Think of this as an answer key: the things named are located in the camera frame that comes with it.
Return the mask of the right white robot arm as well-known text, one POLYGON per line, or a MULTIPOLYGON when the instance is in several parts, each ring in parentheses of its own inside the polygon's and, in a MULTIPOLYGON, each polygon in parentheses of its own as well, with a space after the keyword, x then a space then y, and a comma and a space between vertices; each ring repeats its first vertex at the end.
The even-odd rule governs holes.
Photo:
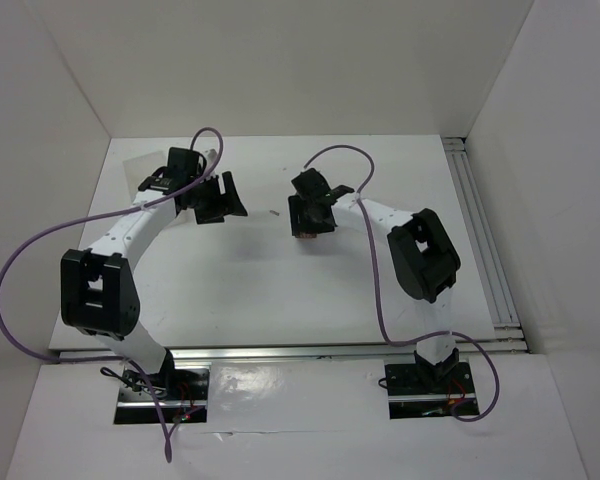
POLYGON ((424 387, 434 389, 447 381, 459 362, 450 304, 461 260, 436 212, 397 210, 364 198, 349 186, 333 188, 314 168, 300 173, 291 184, 295 189, 288 198, 292 235, 314 238, 338 228, 366 234, 382 338, 393 347, 415 347, 416 374, 424 387), (389 249, 396 280, 414 301, 427 329, 418 338, 389 337, 382 308, 379 244, 389 249))

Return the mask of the brown wood block notched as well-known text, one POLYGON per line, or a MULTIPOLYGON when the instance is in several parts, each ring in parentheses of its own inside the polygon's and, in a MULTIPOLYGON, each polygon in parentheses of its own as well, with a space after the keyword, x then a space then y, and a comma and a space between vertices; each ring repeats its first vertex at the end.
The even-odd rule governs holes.
POLYGON ((318 236, 318 233, 312 232, 312 231, 299 231, 296 234, 294 234, 295 238, 297 239, 315 239, 318 236))

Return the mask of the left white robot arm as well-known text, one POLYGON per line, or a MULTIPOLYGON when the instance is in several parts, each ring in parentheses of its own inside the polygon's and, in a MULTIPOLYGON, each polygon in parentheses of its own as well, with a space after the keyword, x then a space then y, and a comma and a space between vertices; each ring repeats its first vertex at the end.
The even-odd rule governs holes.
POLYGON ((130 212, 86 249, 68 250, 60 262, 63 323, 96 337, 164 390, 187 375, 142 325, 133 273, 153 241, 182 212, 193 211, 199 225, 246 216, 231 172, 215 172, 219 158, 215 149, 170 148, 166 164, 138 186, 130 212))

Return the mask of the white cardboard box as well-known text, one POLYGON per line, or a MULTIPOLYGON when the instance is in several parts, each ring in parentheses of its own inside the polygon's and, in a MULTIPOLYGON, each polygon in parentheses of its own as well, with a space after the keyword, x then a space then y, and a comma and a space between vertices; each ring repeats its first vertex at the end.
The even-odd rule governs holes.
POLYGON ((128 186, 129 198, 133 200, 139 185, 160 167, 167 164, 167 157, 162 151, 130 158, 123 161, 123 170, 128 186))

